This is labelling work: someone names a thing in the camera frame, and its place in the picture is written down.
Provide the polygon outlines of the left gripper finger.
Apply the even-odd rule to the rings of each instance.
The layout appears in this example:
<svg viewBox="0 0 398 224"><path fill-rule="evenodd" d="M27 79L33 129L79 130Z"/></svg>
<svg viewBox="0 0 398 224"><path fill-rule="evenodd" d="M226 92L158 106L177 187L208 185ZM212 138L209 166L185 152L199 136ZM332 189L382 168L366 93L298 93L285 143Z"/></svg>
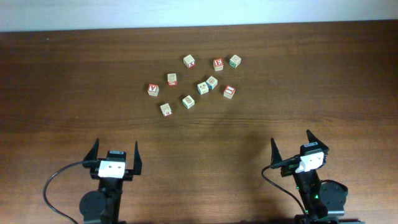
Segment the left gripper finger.
<svg viewBox="0 0 398 224"><path fill-rule="evenodd" d="M142 172L142 159L139 154L138 142L136 142L134 148L133 173L134 175L141 175L141 172Z"/></svg>
<svg viewBox="0 0 398 224"><path fill-rule="evenodd" d="M99 142L100 142L100 140L97 138L93 147L90 149L90 151L84 157L83 163L82 163L82 166L84 168L90 169L90 168L96 167L96 165L98 163L97 155L98 155L98 149L99 149Z"/></svg>

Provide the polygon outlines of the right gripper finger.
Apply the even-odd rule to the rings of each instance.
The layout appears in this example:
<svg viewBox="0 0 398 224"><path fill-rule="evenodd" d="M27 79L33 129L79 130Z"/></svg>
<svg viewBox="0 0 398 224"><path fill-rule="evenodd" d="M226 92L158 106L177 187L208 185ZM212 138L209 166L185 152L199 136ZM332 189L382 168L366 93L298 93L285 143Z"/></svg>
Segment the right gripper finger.
<svg viewBox="0 0 398 224"><path fill-rule="evenodd" d="M329 147L324 144L323 142L321 142L321 140L319 140L309 129L306 130L306 134L307 134L307 138L309 143L313 143L313 142L317 142L318 146L320 147L320 149L325 153L328 154L329 151Z"/></svg>
<svg viewBox="0 0 398 224"><path fill-rule="evenodd" d="M271 138L271 165L278 165L282 162L279 149L275 143L274 138Z"/></svg>

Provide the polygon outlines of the wooden block red edge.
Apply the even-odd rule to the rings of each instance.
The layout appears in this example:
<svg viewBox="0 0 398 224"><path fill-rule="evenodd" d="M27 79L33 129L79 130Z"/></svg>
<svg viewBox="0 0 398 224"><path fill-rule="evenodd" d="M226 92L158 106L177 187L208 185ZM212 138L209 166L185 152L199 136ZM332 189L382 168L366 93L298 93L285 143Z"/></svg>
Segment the wooden block red edge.
<svg viewBox="0 0 398 224"><path fill-rule="evenodd" d="M160 105L160 110L164 117L170 116L172 114L172 109L168 103Z"/></svg>

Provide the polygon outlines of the red letter V block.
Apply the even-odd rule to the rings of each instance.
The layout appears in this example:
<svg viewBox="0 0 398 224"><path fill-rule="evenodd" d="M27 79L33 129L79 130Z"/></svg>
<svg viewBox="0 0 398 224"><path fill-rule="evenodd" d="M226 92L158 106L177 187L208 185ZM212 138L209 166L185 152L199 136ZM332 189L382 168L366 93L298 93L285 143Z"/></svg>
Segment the red letter V block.
<svg viewBox="0 0 398 224"><path fill-rule="evenodd" d="M150 83L147 89L147 92L150 96L158 96L159 94L159 86L156 84Z"/></svg>

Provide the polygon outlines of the wooden block red bottom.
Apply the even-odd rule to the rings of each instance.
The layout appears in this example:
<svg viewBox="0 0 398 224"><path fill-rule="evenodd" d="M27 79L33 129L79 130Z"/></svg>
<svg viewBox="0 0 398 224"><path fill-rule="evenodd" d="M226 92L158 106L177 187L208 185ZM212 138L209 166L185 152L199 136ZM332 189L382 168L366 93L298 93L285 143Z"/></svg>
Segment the wooden block red bottom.
<svg viewBox="0 0 398 224"><path fill-rule="evenodd" d="M168 73L167 74L167 83L169 86L178 85L177 74L176 73Z"/></svg>

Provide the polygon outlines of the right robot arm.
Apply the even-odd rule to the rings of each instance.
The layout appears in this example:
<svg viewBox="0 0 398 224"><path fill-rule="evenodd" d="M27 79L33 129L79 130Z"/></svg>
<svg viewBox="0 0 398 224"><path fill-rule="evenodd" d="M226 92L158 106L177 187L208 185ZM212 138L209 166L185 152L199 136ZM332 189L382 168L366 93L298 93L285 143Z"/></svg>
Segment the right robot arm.
<svg viewBox="0 0 398 224"><path fill-rule="evenodd" d="M293 199L302 210L294 217L295 223L338 223L345 214L347 186L334 180L321 180L317 170L326 164L329 147L306 130L308 143L300 147L300 153L283 160L277 145L271 139L271 164L268 168L280 169L282 177L292 176L300 200Z"/></svg>

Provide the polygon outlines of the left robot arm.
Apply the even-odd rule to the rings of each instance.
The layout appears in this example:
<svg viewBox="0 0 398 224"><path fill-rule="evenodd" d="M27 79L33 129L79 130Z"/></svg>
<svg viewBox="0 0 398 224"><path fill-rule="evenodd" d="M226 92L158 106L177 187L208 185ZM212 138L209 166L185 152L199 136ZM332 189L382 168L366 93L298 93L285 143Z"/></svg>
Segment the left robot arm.
<svg viewBox="0 0 398 224"><path fill-rule="evenodd" d="M98 158L99 141L83 159L83 167L90 170L93 180L98 180L98 189L86 193L80 200L79 209L86 224L119 224L119 211L123 194L123 183L131 182L135 175L141 175L142 160L138 143L134 147L132 169L126 168L126 152L107 152L105 158Z"/></svg>

